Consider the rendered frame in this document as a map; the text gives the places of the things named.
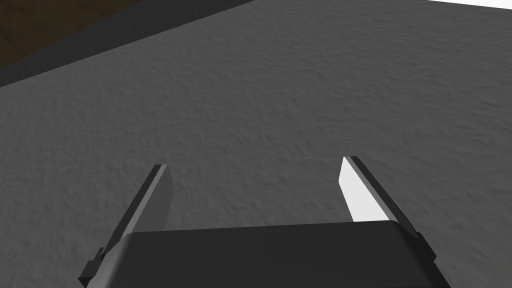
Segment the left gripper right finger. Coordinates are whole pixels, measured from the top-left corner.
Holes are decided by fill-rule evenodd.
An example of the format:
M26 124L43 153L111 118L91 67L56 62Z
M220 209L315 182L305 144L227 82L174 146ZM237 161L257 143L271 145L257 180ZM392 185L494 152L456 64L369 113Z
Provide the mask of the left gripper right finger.
M416 251L432 262L437 258L423 234L414 228L359 157L343 157L338 184L354 222L396 222L412 237Z

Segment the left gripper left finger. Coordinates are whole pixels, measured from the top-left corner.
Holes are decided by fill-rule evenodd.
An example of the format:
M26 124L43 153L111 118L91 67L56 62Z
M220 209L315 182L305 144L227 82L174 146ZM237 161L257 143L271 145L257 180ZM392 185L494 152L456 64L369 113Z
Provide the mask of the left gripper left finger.
M134 233L162 231L167 223L174 183L167 164L156 164L136 193L107 245L89 260L78 277L83 288L112 288Z

